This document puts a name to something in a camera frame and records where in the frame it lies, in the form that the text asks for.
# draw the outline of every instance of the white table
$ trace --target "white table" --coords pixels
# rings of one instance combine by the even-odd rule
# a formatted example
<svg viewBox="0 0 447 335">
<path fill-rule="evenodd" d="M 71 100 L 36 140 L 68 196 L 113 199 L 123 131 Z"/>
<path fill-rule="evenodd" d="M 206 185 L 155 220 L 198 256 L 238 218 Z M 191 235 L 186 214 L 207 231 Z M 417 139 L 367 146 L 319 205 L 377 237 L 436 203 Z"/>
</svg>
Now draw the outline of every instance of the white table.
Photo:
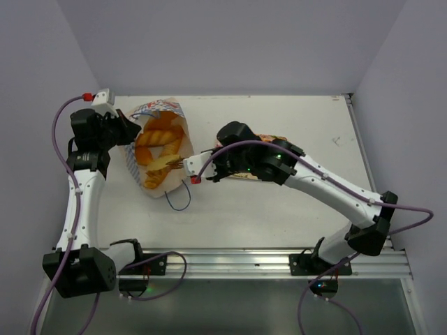
<svg viewBox="0 0 447 335">
<path fill-rule="evenodd" d="M 124 113 L 167 98 L 118 96 Z M 196 153 L 213 147 L 217 131 L 237 120 L 255 133 L 283 135 L 334 173 L 369 189 L 349 109 L 343 96 L 176 96 L 187 117 Z M 98 218 L 100 247 L 137 238 L 144 248 L 295 248 L 315 246 L 347 219 L 304 193 L 259 181 L 224 179 L 190 186 L 192 202 L 173 211 L 165 198 L 147 197 L 117 148 Z M 170 194 L 178 207 L 181 187 Z"/>
</svg>

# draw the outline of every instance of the bag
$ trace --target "bag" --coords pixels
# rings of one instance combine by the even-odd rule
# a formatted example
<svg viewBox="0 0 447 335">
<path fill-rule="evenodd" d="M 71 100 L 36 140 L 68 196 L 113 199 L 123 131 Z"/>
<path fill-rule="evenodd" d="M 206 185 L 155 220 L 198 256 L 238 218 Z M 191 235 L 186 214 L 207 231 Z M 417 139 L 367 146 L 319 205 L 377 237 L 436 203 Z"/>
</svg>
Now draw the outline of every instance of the bag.
<svg viewBox="0 0 447 335">
<path fill-rule="evenodd" d="M 126 117 L 141 126 L 136 141 L 122 149 L 127 168 L 139 187 L 159 198 L 182 185 L 186 179 L 183 169 L 174 170 L 166 165 L 170 158 L 193 155 L 180 104 L 174 98 L 156 100 L 134 108 Z"/>
</svg>

